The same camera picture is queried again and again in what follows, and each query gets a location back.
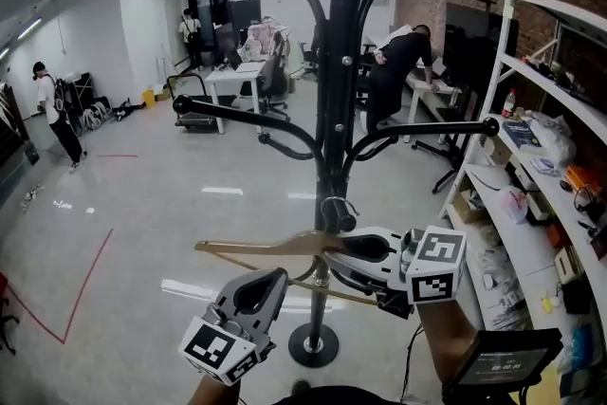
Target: yellow bucket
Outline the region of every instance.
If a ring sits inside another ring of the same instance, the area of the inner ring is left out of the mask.
[[[152,108],[156,104],[156,97],[154,96],[154,90],[145,90],[143,92],[143,101],[147,108]]]

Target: book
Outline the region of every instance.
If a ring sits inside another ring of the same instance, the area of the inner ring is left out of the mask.
[[[545,154],[540,141],[529,128],[526,121],[504,121],[502,122],[502,128],[504,128],[521,152],[537,154],[539,156]]]

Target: hand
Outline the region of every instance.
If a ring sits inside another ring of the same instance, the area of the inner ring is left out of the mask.
[[[383,55],[383,53],[380,51],[378,54],[376,54],[376,61],[377,61],[377,64],[384,66],[388,60]]]

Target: small display screen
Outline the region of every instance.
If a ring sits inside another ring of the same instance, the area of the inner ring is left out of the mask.
[[[460,379],[461,385],[491,385],[522,381],[538,366],[548,349],[481,353]]]

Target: bottle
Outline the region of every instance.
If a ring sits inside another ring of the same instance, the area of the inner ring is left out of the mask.
[[[516,104],[516,90],[512,88],[510,93],[506,97],[504,102],[504,108],[502,109],[502,117],[510,119],[514,113],[514,105]]]

